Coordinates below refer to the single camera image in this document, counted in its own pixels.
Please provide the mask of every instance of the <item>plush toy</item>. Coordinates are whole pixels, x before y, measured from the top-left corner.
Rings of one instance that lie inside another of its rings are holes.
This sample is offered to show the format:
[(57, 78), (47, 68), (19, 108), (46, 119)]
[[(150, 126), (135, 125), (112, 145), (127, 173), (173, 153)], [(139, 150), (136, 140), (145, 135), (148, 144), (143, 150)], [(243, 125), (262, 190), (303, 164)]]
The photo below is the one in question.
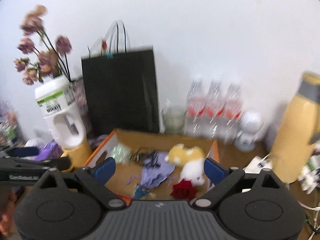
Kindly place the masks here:
[(200, 147), (195, 146), (191, 149), (188, 149), (185, 148), (183, 144), (177, 144), (172, 147), (166, 156), (165, 161), (182, 168), (190, 161), (196, 161), (204, 158), (204, 152)]
[(193, 187), (203, 185), (205, 182), (205, 179), (203, 178), (203, 165), (204, 159), (187, 162), (182, 168), (179, 182), (184, 179), (191, 181)]
[(205, 155), (201, 148), (195, 146), (191, 149), (185, 148), (183, 144), (172, 147), (165, 160), (182, 168), (179, 182), (190, 181), (193, 187), (204, 184), (204, 159)]

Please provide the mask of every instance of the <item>green label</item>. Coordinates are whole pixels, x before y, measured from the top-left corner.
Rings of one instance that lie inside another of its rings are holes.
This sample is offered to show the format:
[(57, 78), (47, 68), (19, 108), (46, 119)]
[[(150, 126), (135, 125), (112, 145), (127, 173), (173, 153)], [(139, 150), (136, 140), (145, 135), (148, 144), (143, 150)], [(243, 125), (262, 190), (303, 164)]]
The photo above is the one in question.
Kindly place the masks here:
[(59, 97), (59, 96), (61, 96), (61, 95), (63, 95), (64, 93), (63, 93), (63, 90), (62, 91), (59, 91), (59, 92), (56, 92), (56, 93), (54, 93), (54, 94), (52, 94), (52, 95), (50, 95), (50, 96), (47, 96), (46, 98), (44, 98), (44, 99), (41, 99), (41, 100), (39, 100), (39, 101), (37, 101), (37, 103), (38, 103), (38, 105), (42, 105), (44, 102), (48, 102), (48, 101), (50, 101), (50, 100), (52, 100), (52, 99), (55, 99), (55, 98), (57, 98), (57, 97)]

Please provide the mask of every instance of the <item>screw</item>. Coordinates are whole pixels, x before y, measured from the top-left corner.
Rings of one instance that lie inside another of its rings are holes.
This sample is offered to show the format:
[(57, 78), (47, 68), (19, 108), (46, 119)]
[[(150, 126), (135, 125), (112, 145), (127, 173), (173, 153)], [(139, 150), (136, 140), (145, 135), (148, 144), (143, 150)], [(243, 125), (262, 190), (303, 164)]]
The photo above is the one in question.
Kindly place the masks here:
[(211, 201), (209, 199), (202, 198), (202, 199), (196, 200), (195, 204), (198, 207), (208, 207), (211, 205)]
[(108, 202), (108, 205), (113, 208), (122, 207), (124, 204), (125, 203), (122, 199), (117, 199), (117, 198), (111, 199)]

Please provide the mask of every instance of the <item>white cable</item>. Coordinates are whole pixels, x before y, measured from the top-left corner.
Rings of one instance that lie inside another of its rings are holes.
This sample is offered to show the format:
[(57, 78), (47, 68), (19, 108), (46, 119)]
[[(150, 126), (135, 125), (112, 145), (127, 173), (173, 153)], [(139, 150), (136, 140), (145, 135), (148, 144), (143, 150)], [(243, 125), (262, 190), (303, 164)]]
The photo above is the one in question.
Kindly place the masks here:
[(318, 215), (319, 215), (319, 210), (317, 210), (316, 215), (315, 215), (315, 217), (313, 219), (313, 221), (315, 222), (314, 226), (313, 226), (314, 228), (318, 226), (318, 222), (317, 222), (318, 221)]
[(312, 232), (311, 236), (308, 238), (308, 240), (312, 240), (313, 236), (315, 235), (315, 232)]
[(298, 201), (298, 202), (302, 207), (304, 207), (306, 209), (313, 210), (313, 211), (320, 211), (320, 207), (311, 208), (311, 207), (306, 206), (305, 204), (302, 204), (300, 201)]
[(264, 162), (269, 156), (271, 155), (271, 153), (267, 154), (260, 162)]

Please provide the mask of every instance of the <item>pink flower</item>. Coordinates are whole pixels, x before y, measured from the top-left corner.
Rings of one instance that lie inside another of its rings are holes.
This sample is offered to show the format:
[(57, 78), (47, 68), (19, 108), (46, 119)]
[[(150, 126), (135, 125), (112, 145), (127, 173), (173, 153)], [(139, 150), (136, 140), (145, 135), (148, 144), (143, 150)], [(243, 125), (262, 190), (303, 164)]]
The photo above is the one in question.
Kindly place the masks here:
[(60, 55), (70, 53), (72, 50), (71, 43), (66, 36), (59, 35), (56, 40), (56, 48)]
[(37, 80), (37, 70), (35, 68), (26, 68), (23, 74), (22, 82), (26, 85), (33, 85)]
[(20, 28), (24, 31), (25, 35), (30, 35), (38, 31), (43, 30), (42, 19), (39, 16), (42, 16), (47, 12), (47, 9), (43, 5), (36, 5), (34, 11), (30, 11), (26, 14), (24, 21), (20, 25)]
[(24, 36), (19, 43), (18, 49), (22, 51), (23, 54), (29, 54), (33, 52), (34, 49), (34, 43), (33, 41), (27, 37)]
[(28, 66), (29, 64), (29, 58), (21, 58), (21, 59), (16, 59), (14, 61), (14, 64), (16, 65), (16, 69), (18, 72), (21, 72), (23, 70), (25, 70), (25, 68)]
[(58, 69), (58, 57), (53, 50), (41, 51), (38, 54), (38, 60), (42, 76), (47, 76)]

